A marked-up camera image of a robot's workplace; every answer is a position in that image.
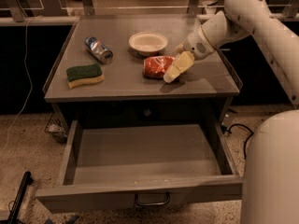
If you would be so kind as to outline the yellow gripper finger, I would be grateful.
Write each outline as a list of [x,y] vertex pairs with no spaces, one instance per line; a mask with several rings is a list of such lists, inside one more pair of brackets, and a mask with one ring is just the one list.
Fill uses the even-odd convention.
[[173,82],[186,70],[194,65],[194,56],[189,51],[183,51],[179,54],[171,65],[167,68],[164,74],[164,81],[166,83]]
[[176,54],[181,54],[182,52],[185,51],[185,48],[184,48],[184,44],[183,43],[180,43],[179,45],[176,46],[175,48],[175,53]]

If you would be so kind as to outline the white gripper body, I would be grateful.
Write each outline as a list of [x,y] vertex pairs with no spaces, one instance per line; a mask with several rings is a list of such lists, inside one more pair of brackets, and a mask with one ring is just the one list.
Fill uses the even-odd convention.
[[201,27],[186,37],[183,48],[185,51],[191,52],[196,60],[204,60],[215,51]]

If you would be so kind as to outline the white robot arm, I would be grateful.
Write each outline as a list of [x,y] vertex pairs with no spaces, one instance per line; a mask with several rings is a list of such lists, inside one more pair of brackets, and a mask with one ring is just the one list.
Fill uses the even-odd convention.
[[[265,0],[224,0],[224,10],[178,46],[164,81],[175,80],[216,47],[251,36],[263,55],[238,68],[251,92],[273,97],[299,93],[299,37],[269,10]],[[245,149],[241,224],[299,224],[299,111],[264,121]]]

